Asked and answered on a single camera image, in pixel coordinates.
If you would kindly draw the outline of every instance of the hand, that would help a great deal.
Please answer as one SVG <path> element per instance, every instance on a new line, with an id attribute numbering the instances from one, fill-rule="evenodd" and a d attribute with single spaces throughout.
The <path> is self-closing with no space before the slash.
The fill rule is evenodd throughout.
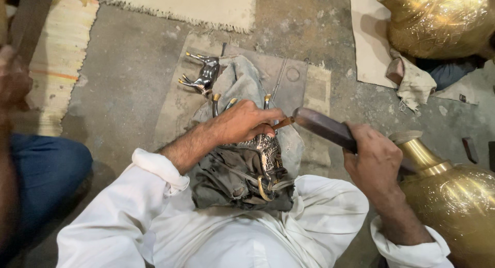
<path id="1" fill-rule="evenodd" d="M 248 141 L 262 133 L 275 137 L 275 131 L 268 123 L 285 118 L 280 108 L 262 110 L 253 101 L 244 99 L 219 116 L 209 119 L 205 126 L 215 136 L 216 144 L 222 145 Z"/>
<path id="2" fill-rule="evenodd" d="M 31 90 L 33 79 L 28 68 L 11 46 L 0 49 L 0 111 L 8 112 L 13 107 L 29 109 L 24 97 Z"/>
<path id="3" fill-rule="evenodd" d="M 368 124 L 345 124 L 357 142 L 358 155 L 343 151 L 344 167 L 352 181 L 378 211 L 394 202 L 403 203 L 404 194 L 397 183 L 402 151 Z"/>

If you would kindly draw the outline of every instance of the engraved brass pot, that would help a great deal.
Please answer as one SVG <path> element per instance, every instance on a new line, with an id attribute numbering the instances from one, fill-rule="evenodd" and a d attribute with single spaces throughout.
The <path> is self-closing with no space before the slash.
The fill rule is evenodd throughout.
<path id="1" fill-rule="evenodd" d="M 495 265 L 495 173 L 452 164 L 419 138 L 398 145 L 418 172 L 400 183 L 419 220 L 447 241 L 456 267 Z"/>
<path id="2" fill-rule="evenodd" d="M 391 12 L 392 46 L 421 58 L 495 55 L 495 0 L 378 0 Z"/>

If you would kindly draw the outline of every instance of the metal animal sculpture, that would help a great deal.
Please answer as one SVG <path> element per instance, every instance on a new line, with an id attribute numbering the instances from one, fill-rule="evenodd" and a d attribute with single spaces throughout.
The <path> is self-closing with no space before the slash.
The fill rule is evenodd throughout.
<path id="1" fill-rule="evenodd" d="M 200 75 L 196 81 L 190 80 L 185 74 L 182 75 L 182 79 L 179 79 L 179 83 L 194 87 L 197 93 L 207 95 L 211 92 L 213 84 L 216 81 L 218 71 L 220 70 L 220 59 L 213 56 L 192 55 L 186 52 L 186 56 L 192 57 L 203 62 L 203 67 L 200 70 Z"/>
<path id="2" fill-rule="evenodd" d="M 218 100 L 220 94 L 213 96 L 213 117 L 218 116 Z M 265 96 L 264 109 L 268 109 L 271 95 Z M 225 109 L 232 107 L 237 99 L 232 99 L 227 104 Z M 249 174 L 257 180 L 257 185 L 254 185 L 250 180 L 247 180 L 247 186 L 250 191 L 261 196 L 265 201 L 272 201 L 275 198 L 276 191 L 272 187 L 279 183 L 280 180 L 287 174 L 287 170 L 282 165 L 281 149 L 277 137 L 269 137 L 266 134 L 259 134 L 250 141 L 240 143 L 232 143 L 220 145 L 218 148 L 231 151 L 251 151 L 257 154 L 259 162 L 255 161 L 255 170 L 258 174 Z"/>

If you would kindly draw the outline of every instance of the silver horse figurine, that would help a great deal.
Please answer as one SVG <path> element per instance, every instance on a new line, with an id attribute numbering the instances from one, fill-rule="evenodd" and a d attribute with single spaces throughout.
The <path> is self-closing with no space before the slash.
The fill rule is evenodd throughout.
<path id="1" fill-rule="evenodd" d="M 203 62 L 203 67 L 200 70 L 200 75 L 196 81 L 190 80 L 185 74 L 182 75 L 182 79 L 179 79 L 179 83 L 194 87 L 197 93 L 207 95 L 211 92 L 213 84 L 216 81 L 218 71 L 220 70 L 220 59 L 213 56 L 191 55 L 186 52 L 186 56 L 192 57 Z"/>

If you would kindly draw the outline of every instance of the white kurta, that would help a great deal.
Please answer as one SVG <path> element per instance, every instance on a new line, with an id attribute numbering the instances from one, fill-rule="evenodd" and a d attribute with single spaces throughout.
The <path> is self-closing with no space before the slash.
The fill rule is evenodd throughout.
<path id="1" fill-rule="evenodd" d="M 288 213 L 195 210 L 188 187 L 164 156 L 137 149 L 131 164 L 58 235 L 57 267 L 332 267 L 361 229 L 367 198 L 351 183 L 320 176 L 295 181 Z M 395 246 L 371 225 L 392 268 L 452 267 L 449 248 Z"/>

